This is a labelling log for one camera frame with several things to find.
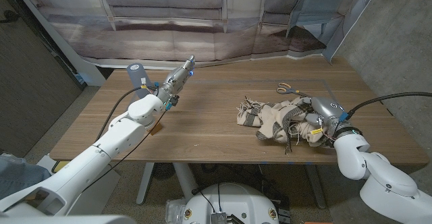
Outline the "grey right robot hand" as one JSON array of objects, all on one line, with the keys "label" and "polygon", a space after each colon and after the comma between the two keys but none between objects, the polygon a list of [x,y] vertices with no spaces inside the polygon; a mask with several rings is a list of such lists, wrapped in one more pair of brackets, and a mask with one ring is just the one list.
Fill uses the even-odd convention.
[{"label": "grey right robot hand", "polygon": [[344,109],[335,101],[324,97],[307,99],[313,112],[307,113],[305,120],[313,126],[326,128],[326,134],[339,138],[341,134],[355,130],[351,123],[345,120]]}]

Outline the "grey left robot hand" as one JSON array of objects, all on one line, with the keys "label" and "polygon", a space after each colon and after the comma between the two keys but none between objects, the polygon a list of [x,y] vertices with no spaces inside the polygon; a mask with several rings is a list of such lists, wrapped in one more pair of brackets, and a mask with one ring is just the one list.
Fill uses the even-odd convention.
[{"label": "grey left robot hand", "polygon": [[193,75],[195,57],[191,55],[183,65],[172,70],[166,77],[164,83],[159,87],[157,97],[166,103],[170,98],[178,94],[190,76]]}]

